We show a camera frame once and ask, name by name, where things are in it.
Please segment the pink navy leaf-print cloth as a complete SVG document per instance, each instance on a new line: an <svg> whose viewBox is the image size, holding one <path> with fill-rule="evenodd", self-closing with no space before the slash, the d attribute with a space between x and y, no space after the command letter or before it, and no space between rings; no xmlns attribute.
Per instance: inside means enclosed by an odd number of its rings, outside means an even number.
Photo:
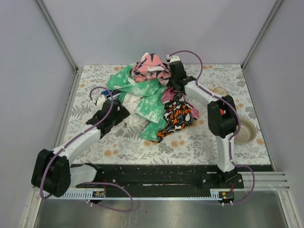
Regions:
<svg viewBox="0 0 304 228"><path fill-rule="evenodd" d="M171 73L168 65L163 63L157 54L145 53L131 70L131 77L137 83L157 79L163 86L166 86Z"/></svg>

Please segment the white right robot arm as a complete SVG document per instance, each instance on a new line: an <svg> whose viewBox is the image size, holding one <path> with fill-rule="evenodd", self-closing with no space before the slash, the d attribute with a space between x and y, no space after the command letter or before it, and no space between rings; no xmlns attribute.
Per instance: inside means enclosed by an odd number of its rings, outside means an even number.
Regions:
<svg viewBox="0 0 304 228"><path fill-rule="evenodd" d="M178 56L167 57L166 60L171 72L170 83L207 108L208 128L216 137L218 150L217 171L209 180L223 186L238 174L233 159L234 137L239 125L234 100L229 95L220 97L200 85L197 78L187 76Z"/></svg>

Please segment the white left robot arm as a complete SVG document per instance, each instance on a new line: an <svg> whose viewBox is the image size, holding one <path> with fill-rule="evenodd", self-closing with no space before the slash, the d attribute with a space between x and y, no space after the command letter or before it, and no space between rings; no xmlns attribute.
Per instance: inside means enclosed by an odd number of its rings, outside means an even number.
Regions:
<svg viewBox="0 0 304 228"><path fill-rule="evenodd" d="M96 166L85 164L73 168L72 163L129 115L130 112L121 102L107 100L86 122L82 131L69 142L52 150L41 150L31 178L32 185L40 189L41 198L47 199L46 193L61 197L69 187L92 182L98 173Z"/></svg>

